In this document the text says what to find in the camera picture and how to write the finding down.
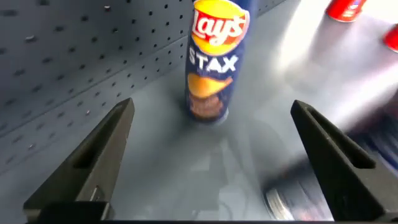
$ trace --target gray table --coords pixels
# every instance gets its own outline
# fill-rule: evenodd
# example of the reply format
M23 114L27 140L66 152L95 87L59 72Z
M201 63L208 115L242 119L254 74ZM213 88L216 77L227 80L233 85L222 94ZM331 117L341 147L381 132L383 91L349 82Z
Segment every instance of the gray table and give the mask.
M335 22L323 16L326 5L289 0L255 21L221 125L186 117L183 67L132 95L111 202L117 219L269 220L261 187L306 157L289 114L294 99L345 129L394 94L398 54L380 42L391 24L367 15ZM2 219L24 221L23 201L105 113L1 177Z

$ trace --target lay's logo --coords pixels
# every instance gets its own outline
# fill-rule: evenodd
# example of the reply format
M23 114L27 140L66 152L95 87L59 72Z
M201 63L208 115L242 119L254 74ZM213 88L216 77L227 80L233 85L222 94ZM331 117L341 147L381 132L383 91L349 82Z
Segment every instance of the lay's logo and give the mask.
M232 51L248 31L249 12L229 0L196 0L192 39L211 56Z

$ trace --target chip can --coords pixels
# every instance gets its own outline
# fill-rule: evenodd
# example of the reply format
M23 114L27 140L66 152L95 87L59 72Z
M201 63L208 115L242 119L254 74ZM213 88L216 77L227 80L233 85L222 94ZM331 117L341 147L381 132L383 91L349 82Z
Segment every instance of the chip can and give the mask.
M256 0L196 0L188 38L185 99L189 115L219 123L243 62Z

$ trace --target perforated metal panel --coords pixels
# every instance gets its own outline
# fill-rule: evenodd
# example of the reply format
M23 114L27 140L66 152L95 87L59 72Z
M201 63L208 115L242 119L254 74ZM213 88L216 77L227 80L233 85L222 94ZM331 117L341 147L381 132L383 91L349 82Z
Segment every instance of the perforated metal panel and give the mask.
M184 62L192 12L191 0L1 1L0 174Z

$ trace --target red object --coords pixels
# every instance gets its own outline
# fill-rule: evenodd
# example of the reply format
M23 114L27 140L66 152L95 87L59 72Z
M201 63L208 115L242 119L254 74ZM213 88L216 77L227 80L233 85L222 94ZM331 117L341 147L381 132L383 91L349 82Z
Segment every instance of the red object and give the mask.
M398 53L398 24L384 36L383 41L387 47Z
M326 13L332 19L340 22L354 22L362 12L366 0L332 0Z

